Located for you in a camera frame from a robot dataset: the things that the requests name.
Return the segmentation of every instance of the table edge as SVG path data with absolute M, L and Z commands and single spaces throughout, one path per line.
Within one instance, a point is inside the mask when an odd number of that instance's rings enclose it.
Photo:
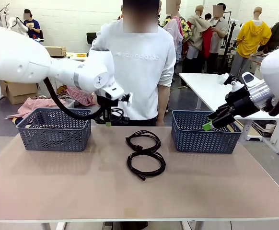
M 278 220 L 279 217 L 261 218 L 111 218 L 111 219 L 37 219 L 37 220 L 9 220 L 0 219 L 0 223 L 70 223 L 70 222 L 124 222 L 124 221 L 258 221 Z

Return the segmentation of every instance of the cardboard box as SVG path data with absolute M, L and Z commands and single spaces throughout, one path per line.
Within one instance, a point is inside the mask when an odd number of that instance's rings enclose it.
M 63 46 L 45 46 L 46 50 L 51 57 L 64 57 L 66 56 L 66 47 Z
M 6 96 L 11 104 L 24 103 L 29 97 L 38 95 L 37 84 L 6 83 L 0 80 L 1 94 Z

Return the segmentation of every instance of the chair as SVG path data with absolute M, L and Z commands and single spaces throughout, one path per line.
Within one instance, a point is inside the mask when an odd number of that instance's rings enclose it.
M 42 30 L 40 30 L 39 35 L 40 35 L 40 39 L 44 39 L 44 35 L 43 35 L 43 31 Z
M 96 33 L 86 33 L 87 43 L 92 44 L 93 40 L 97 37 Z

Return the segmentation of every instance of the person in blue shirt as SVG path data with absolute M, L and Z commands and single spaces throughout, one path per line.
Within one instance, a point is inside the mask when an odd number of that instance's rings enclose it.
M 30 14 L 30 18 L 23 22 L 24 25 L 29 28 L 29 31 L 27 32 L 29 37 L 34 38 L 34 35 L 35 35 L 36 38 L 40 38 L 40 26 L 39 26 L 38 21 L 36 21 L 32 18 L 32 14 L 31 14 L 30 10 L 25 9 L 24 13 Z

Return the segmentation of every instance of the table leg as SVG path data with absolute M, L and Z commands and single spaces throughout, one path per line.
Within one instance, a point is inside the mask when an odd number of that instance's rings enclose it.
M 247 140 L 247 136 L 250 131 L 252 123 L 253 123 L 253 120 L 246 120 L 246 122 L 244 124 L 243 133 L 241 134 L 240 139 L 239 139 L 239 141 L 242 144 L 245 144 L 245 142 Z
M 42 230 L 51 230 L 49 223 L 41 223 Z
M 196 106 L 196 111 L 197 110 L 201 110 L 201 103 L 202 103 L 202 100 L 200 98 L 198 98 L 197 106 Z
M 196 221 L 195 230 L 202 230 L 204 221 Z
M 65 230 L 67 223 L 60 222 L 58 223 L 56 230 Z M 41 223 L 42 230 L 51 230 L 49 223 Z

